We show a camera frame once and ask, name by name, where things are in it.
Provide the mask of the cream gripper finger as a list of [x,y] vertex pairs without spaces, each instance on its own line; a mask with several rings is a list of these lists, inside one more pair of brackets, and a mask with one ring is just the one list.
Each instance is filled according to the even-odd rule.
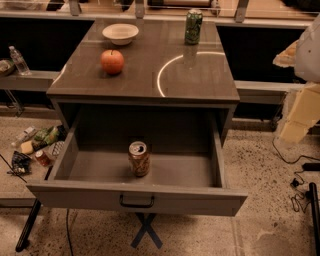
[[319,120],[320,84],[308,82],[296,93],[280,138],[287,143],[299,143]]
[[294,67],[296,62],[296,47],[297,41],[294,41],[285,50],[275,56],[273,64],[282,68]]

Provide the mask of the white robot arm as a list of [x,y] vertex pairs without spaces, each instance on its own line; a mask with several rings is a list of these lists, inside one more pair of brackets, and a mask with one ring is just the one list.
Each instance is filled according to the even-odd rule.
[[320,14],[300,38],[278,54],[273,64],[293,67],[294,74],[306,81],[296,97],[280,138],[287,143],[299,143],[320,120]]

